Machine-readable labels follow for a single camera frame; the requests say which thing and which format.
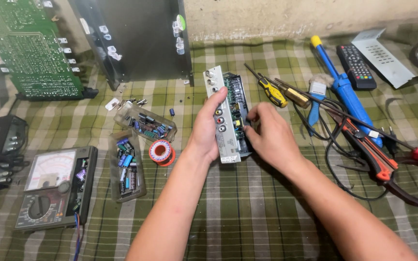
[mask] black remote control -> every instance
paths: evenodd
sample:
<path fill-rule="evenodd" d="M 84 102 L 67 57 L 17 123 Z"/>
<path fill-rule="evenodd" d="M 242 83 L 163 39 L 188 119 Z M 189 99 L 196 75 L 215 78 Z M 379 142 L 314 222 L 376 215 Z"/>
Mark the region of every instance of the black remote control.
<path fill-rule="evenodd" d="M 336 53 L 340 57 L 353 89 L 373 90 L 377 87 L 369 67 L 364 63 L 364 59 L 354 45 L 339 45 L 336 47 Z"/>

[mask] plaid cloth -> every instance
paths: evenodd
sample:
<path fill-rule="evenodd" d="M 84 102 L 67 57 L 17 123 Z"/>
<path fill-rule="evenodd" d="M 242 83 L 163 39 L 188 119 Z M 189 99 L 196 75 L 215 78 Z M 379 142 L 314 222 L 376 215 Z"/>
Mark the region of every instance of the plaid cloth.
<path fill-rule="evenodd" d="M 340 72 L 343 69 L 334 54 L 334 46 L 349 43 L 351 39 L 324 40 Z M 148 194 L 123 204 L 110 200 L 107 137 L 122 129 L 113 121 L 115 111 L 104 108 L 113 97 L 146 98 L 149 103 L 144 108 L 172 119 L 178 127 L 172 146 L 180 154 L 206 97 L 202 72 L 207 68 L 221 65 L 224 72 L 241 75 L 249 108 L 268 99 L 254 76 L 244 67 L 245 62 L 258 72 L 271 78 L 281 78 L 303 90 L 307 90 L 312 75 L 326 72 L 308 41 L 262 38 L 195 42 L 191 56 L 195 87 L 184 85 L 183 80 L 146 81 L 122 85 L 119 87 L 122 93 L 112 92 L 105 77 L 93 66 L 88 67 L 88 74 L 83 80 L 88 82 L 89 87 L 99 89 L 95 99 L 15 103 L 11 113 L 24 118 L 29 124 L 27 159 L 31 160 L 34 155 L 46 150 L 85 145 L 99 149 L 80 260 L 123 260 L 172 169 L 172 166 L 157 167 L 147 154 L 150 142 L 141 139 Z M 376 90 L 358 92 L 374 125 L 386 130 L 392 126 L 399 139 L 418 146 L 418 83 L 394 90 L 379 77 L 375 78 L 378 83 Z M 171 108 L 176 113 L 174 118 L 169 114 Z M 291 103 L 278 111 L 292 124 L 302 153 L 332 178 L 324 158 L 326 142 L 307 135 Z M 325 121 L 334 125 L 330 117 L 326 117 Z M 320 125 L 316 129 L 324 135 Z M 346 145 L 342 136 L 338 141 Z M 351 163 L 333 150 L 330 161 L 332 165 Z M 365 173 L 334 168 L 341 181 L 353 186 L 352 191 L 358 195 L 375 197 L 383 191 Z M 72 228 L 32 234 L 13 231 L 28 169 L 15 174 L 15 181 L 10 188 L 0 191 L 0 260 L 73 260 L 76 233 Z M 396 182 L 405 191 L 418 197 L 417 168 L 401 166 Z M 374 202 L 357 201 L 398 233 L 418 255 L 418 208 L 404 204 L 391 194 Z M 252 156 L 237 164 L 212 164 L 191 225 L 184 259 L 340 258 L 330 236 L 297 189 L 258 157 Z"/>

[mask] red solder spool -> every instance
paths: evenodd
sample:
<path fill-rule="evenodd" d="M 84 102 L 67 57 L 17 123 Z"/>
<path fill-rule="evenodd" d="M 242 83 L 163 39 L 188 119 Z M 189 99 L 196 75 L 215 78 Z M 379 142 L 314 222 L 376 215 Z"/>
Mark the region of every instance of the red solder spool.
<path fill-rule="evenodd" d="M 149 157 L 159 166 L 169 166 L 175 160 L 175 151 L 166 140 L 156 140 L 149 148 Z"/>

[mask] plastic tray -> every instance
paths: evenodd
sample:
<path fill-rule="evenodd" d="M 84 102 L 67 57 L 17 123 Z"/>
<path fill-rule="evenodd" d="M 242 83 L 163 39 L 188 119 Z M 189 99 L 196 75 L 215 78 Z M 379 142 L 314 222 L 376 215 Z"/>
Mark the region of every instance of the plastic tray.
<path fill-rule="evenodd" d="M 138 135 L 140 135 L 141 137 L 148 139 L 152 142 L 158 140 L 158 139 L 153 139 L 141 132 L 138 132 L 135 130 L 134 127 L 130 127 L 128 125 L 128 123 L 130 122 L 130 119 L 125 120 L 125 118 L 127 116 L 130 117 L 134 117 L 136 120 L 139 120 L 140 118 L 138 117 L 138 113 L 144 113 L 147 116 L 150 116 L 151 118 L 153 118 L 155 121 L 159 122 L 159 123 L 163 123 L 167 126 L 171 126 L 172 129 L 171 131 L 167 134 L 166 137 L 162 138 L 163 140 L 166 140 L 168 142 L 172 142 L 175 138 L 175 133 L 177 133 L 177 126 L 175 125 L 175 122 L 167 120 L 166 118 L 159 116 L 155 113 L 150 112 L 149 110 L 144 110 L 143 108 L 134 105 L 134 104 L 130 104 L 128 102 L 126 102 L 116 113 L 116 116 L 114 116 L 114 121 L 116 121 L 120 126 L 124 127 L 124 128 L 129 128 L 135 131 L 135 133 L 137 133 Z"/>
<path fill-rule="evenodd" d="M 135 150 L 136 158 L 136 178 L 140 183 L 140 186 L 137 187 L 136 191 L 129 196 L 123 197 L 120 193 L 119 182 L 120 175 L 122 174 L 121 168 L 117 165 L 119 159 L 117 156 L 117 141 L 128 138 L 130 144 Z M 118 203 L 123 203 L 130 201 L 132 199 L 146 195 L 146 183 L 144 182 L 144 171 L 143 171 L 143 161 L 141 158 L 140 142 L 138 140 L 138 135 L 132 130 L 125 130 L 119 133 L 114 133 L 109 135 L 109 168 L 111 170 L 111 199 Z"/>

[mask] yellow screwdriver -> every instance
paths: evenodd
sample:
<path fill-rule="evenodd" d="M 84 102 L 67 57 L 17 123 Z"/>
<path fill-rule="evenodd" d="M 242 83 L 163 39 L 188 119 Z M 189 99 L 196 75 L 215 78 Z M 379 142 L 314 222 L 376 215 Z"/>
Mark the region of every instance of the yellow screwdriver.
<path fill-rule="evenodd" d="M 274 103 L 277 107 L 285 108 L 288 104 L 287 98 L 285 95 L 280 92 L 277 88 L 272 86 L 270 82 L 264 77 L 260 77 L 256 72 L 251 69 L 247 64 L 244 64 L 248 70 L 250 70 L 254 76 L 256 76 L 259 85 L 264 89 L 264 92 L 267 95 L 267 98 L 270 99 L 272 103 Z"/>

